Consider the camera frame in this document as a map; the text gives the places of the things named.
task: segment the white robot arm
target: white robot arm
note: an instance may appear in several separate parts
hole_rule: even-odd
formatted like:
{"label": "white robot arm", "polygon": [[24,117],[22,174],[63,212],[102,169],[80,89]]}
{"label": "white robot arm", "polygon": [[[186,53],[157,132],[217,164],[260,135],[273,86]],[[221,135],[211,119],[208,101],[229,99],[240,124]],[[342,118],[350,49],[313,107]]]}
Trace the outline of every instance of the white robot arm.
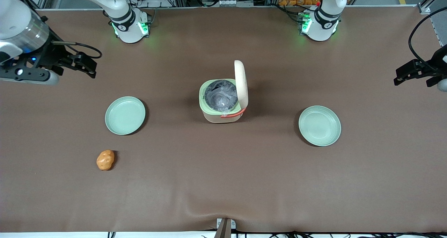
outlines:
{"label": "white robot arm", "polygon": [[19,0],[0,0],[0,80],[54,85],[63,67],[96,76],[96,62],[66,45],[40,16]]}
{"label": "white robot arm", "polygon": [[148,15],[138,8],[132,8],[126,0],[89,0],[104,9],[115,34],[126,43],[138,42],[149,34]]}
{"label": "white robot arm", "polygon": [[338,25],[347,0],[321,0],[319,7],[307,10],[310,19],[303,33],[314,41],[322,42],[330,38]]}

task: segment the power strip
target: power strip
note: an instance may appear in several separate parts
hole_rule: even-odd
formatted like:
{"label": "power strip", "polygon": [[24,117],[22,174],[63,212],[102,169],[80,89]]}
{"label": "power strip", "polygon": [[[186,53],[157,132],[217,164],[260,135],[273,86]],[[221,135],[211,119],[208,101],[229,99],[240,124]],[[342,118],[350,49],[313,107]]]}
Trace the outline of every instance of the power strip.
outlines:
{"label": "power strip", "polygon": [[219,0],[220,7],[235,7],[237,0]]}

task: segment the green plate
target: green plate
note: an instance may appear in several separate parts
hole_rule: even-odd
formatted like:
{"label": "green plate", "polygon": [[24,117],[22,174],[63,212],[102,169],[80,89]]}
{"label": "green plate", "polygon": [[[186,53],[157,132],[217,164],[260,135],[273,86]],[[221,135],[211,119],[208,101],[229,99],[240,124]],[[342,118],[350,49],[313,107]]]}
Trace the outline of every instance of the green plate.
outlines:
{"label": "green plate", "polygon": [[146,109],[138,98],[116,99],[105,112],[105,125],[115,134],[127,135],[138,130],[146,117]]}
{"label": "green plate", "polygon": [[324,106],[305,109],[300,115],[298,126],[303,137],[317,146],[335,143],[342,132],[342,124],[337,115]]}

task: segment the plastic bag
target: plastic bag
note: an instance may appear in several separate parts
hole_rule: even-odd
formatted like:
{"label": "plastic bag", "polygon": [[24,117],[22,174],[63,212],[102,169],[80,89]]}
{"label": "plastic bag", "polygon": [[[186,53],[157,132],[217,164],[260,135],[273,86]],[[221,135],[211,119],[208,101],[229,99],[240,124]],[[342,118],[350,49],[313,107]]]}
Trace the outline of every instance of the plastic bag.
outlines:
{"label": "plastic bag", "polygon": [[227,115],[237,103],[236,86],[227,80],[214,81],[206,87],[205,101],[212,109]]}

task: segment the table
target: table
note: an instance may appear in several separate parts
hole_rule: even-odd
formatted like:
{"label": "table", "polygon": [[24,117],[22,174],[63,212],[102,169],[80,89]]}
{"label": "table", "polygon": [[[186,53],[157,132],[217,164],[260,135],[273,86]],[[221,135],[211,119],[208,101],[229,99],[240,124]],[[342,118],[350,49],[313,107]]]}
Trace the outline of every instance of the table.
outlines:
{"label": "table", "polygon": [[[347,8],[327,42],[299,36],[276,8],[160,10],[133,45],[99,11],[42,14],[104,57],[96,79],[66,70],[57,86],[0,84],[1,231],[206,230],[218,217],[251,232],[447,229],[447,95],[393,85],[413,59],[416,7]],[[413,43],[425,59],[439,48],[428,22]],[[247,111],[208,123],[200,85],[232,78],[235,59]],[[104,123],[121,96],[148,109],[130,136]],[[316,104],[342,122],[329,147],[297,128]],[[117,151],[111,171],[96,167],[105,149]]]}

